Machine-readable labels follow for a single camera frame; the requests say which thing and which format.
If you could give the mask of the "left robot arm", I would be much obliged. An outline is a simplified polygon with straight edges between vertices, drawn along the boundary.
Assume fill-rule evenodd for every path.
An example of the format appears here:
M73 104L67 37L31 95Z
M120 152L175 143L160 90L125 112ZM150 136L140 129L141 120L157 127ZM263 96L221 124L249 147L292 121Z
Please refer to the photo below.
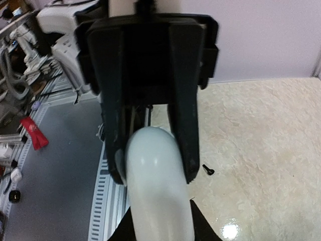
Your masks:
M165 104L178 143L185 180L200 168L197 92L214 76L219 25L209 15L165 13L156 1L132 1L111 14L109 1L54 1L37 14L43 32L75 44L53 46L72 83L100 100L109 172L124 184L125 148L154 105Z

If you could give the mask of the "white earbud charging case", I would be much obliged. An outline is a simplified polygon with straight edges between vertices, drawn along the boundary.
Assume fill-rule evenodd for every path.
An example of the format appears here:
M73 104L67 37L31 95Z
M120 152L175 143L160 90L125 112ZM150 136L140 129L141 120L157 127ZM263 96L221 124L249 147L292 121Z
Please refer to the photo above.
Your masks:
M194 240L182 159L175 138L145 127L126 148L126 182L137 240Z

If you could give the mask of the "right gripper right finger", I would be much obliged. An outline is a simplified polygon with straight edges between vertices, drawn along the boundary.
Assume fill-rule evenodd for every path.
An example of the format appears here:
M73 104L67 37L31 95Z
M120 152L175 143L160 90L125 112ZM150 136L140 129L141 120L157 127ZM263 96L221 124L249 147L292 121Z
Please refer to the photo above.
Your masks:
M222 241L222 239L211 228L210 224L201 213L196 203L193 200L190 200L190 204L193 217L195 241Z

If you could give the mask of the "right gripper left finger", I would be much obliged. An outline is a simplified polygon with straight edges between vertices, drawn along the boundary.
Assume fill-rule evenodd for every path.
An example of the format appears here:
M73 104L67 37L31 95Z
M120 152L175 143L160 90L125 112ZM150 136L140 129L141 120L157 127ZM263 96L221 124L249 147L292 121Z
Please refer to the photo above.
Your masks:
M129 208L108 241L135 241L131 209Z

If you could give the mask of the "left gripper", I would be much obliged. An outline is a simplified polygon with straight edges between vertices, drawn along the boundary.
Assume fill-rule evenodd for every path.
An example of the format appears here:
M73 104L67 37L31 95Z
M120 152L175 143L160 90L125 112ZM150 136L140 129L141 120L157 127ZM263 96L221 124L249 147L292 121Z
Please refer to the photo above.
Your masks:
M200 168L197 91L214 76L219 25L209 15L91 19L75 30L86 83L102 97L109 172L126 185L127 104L174 103L170 119L186 182Z

